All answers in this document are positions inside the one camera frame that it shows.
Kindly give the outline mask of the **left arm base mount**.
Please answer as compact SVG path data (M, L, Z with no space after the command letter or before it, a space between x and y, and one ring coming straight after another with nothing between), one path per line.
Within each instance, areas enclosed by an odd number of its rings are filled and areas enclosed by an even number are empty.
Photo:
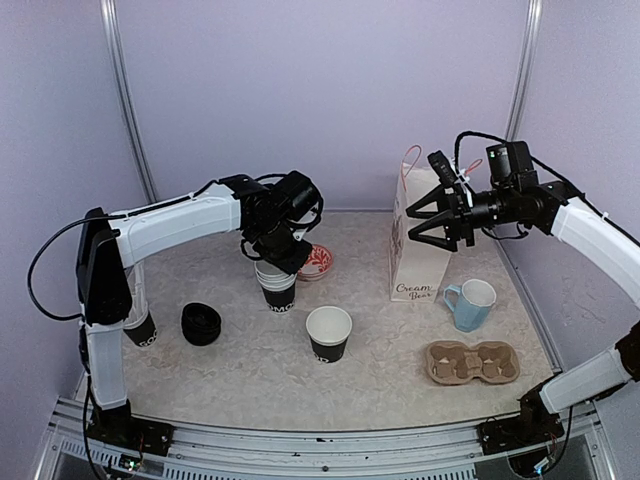
M133 416L129 401L114 409L95 407L87 429L90 439L162 457L168 455L173 433L169 423Z

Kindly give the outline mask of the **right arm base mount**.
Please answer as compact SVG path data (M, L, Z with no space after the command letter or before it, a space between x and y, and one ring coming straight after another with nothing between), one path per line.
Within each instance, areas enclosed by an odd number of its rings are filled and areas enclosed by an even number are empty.
M540 390L532 390L519 400L516 416L487 420L477 427L482 452L493 455L550 441L565 434L560 415L550 413L540 397Z

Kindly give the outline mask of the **white paper takeout bag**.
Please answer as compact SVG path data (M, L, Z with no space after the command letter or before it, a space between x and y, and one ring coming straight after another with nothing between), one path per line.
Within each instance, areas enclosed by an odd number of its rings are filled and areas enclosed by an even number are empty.
M421 160L422 147L413 145L400 163L389 240L390 300L432 303L437 297L451 253L408 237L421 221L407 216L406 208L439 184L436 173Z

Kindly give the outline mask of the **black paper coffee cup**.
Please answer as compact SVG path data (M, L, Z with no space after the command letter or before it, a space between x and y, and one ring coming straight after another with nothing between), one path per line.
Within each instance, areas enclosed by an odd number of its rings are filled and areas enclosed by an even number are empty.
M313 353L322 363L342 359L353 328L351 316L336 306L322 306L309 313L305 323Z

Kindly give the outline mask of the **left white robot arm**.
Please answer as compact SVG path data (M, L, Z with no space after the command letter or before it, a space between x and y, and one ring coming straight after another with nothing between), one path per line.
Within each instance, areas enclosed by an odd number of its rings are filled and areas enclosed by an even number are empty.
M304 235L321 221L324 199L312 180L293 170L253 179L239 174L186 195L107 214L100 208L73 222L81 227L76 260L91 392L103 411L102 430L121 445L140 434L128 404L122 332L133 307L126 271L145 259L202 237L239 231L249 259L296 274L312 246Z

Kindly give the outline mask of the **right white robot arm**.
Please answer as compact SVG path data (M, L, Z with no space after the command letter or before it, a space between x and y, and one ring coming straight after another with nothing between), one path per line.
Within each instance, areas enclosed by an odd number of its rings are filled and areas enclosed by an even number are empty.
M541 161L524 141L490 136L487 191L466 184L459 158L436 151L428 156L439 183L410 204L406 213L418 220L411 240L454 252L458 243L475 243L474 234L514 224L520 237L531 228L571 246L612 279L633 301L639 300L639 242L600 212L570 180L556 173L540 182ZM511 433L523 444L535 442L551 424L550 414L583 401L604 398L639 379L639 328L633 326L614 346L556 376L530 392L535 405L513 419Z

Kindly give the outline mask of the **stack of black paper cups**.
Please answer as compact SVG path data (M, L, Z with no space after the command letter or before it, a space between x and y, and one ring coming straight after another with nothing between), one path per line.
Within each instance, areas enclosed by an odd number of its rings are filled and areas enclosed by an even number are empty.
M290 311L295 304L296 274L288 274L266 261L254 263L254 270L268 308L277 314Z

